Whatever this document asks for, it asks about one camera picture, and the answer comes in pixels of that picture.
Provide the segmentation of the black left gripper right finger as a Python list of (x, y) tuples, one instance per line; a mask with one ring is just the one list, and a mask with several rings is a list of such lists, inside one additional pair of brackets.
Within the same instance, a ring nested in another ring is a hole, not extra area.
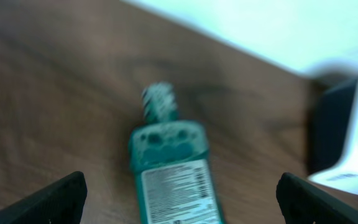
[(289, 172), (276, 199), (286, 224), (358, 224), (358, 210)]

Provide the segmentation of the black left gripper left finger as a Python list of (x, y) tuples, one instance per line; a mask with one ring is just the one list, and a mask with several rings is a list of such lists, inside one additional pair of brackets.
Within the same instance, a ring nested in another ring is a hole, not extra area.
[(0, 224), (80, 224), (87, 193), (84, 174), (73, 172), (0, 210)]

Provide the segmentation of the blue mouthwash bottle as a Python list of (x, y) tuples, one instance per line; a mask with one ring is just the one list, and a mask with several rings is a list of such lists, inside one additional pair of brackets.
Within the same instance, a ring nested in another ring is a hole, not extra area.
[(145, 125), (129, 138), (142, 224), (224, 224), (204, 127), (178, 117), (170, 83), (148, 86), (142, 104)]

